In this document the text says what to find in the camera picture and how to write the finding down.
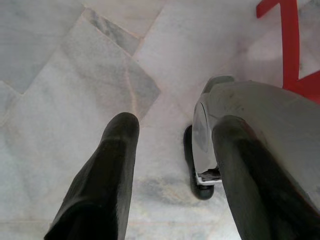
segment marble floor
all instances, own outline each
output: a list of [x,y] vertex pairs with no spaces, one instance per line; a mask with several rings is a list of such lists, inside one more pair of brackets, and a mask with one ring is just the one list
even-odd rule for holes
[[[128,240],[239,240],[225,192],[189,188],[184,129],[206,81],[282,86],[279,6],[259,0],[4,0],[0,239],[42,239],[120,112],[140,121]],[[300,76],[320,69],[320,0],[299,0]]]

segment red metal frame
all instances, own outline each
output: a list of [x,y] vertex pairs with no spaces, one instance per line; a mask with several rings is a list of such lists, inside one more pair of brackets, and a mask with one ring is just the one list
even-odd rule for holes
[[297,0],[262,0],[256,6],[261,18],[280,4],[283,55],[283,87],[320,104],[320,70],[299,79],[300,37]]

